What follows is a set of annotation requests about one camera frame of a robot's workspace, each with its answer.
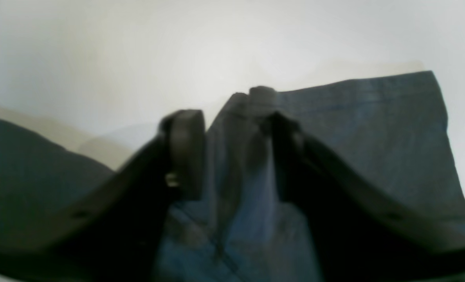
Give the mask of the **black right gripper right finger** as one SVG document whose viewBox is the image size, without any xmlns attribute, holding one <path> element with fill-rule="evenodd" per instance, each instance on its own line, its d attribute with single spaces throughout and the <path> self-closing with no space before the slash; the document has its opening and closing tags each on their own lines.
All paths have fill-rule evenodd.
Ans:
<svg viewBox="0 0 465 282">
<path fill-rule="evenodd" d="M 279 197 L 306 217 L 326 282 L 465 282 L 465 233 L 384 194 L 281 113 L 263 127 Z"/>
</svg>

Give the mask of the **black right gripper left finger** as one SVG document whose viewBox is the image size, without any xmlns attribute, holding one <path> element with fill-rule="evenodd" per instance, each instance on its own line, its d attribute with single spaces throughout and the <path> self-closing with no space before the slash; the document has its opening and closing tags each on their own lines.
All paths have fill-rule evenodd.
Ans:
<svg viewBox="0 0 465 282">
<path fill-rule="evenodd" d="M 156 136 L 114 177 L 0 241 L 0 274 L 25 282 L 112 282 L 151 277 L 168 209 L 202 197 L 201 110 L 163 118 Z"/>
</svg>

